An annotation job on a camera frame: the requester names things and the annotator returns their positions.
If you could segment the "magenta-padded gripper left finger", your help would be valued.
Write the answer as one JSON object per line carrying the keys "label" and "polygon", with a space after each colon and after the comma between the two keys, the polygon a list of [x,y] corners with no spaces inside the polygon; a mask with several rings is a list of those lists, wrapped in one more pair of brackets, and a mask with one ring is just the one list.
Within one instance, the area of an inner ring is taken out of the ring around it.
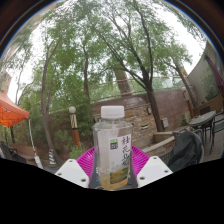
{"label": "magenta-padded gripper left finger", "polygon": [[77,159],[68,159],[55,175],[83,188],[88,188],[93,169],[94,149],[91,148]]}

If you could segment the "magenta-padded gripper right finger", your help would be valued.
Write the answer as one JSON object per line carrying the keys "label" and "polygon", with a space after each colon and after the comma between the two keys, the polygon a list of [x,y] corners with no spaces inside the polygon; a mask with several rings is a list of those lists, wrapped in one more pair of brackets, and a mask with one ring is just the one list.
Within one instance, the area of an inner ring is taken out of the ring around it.
{"label": "magenta-padded gripper right finger", "polygon": [[132,147],[129,182],[133,188],[143,187],[170,174],[172,171],[158,156],[149,156]]}

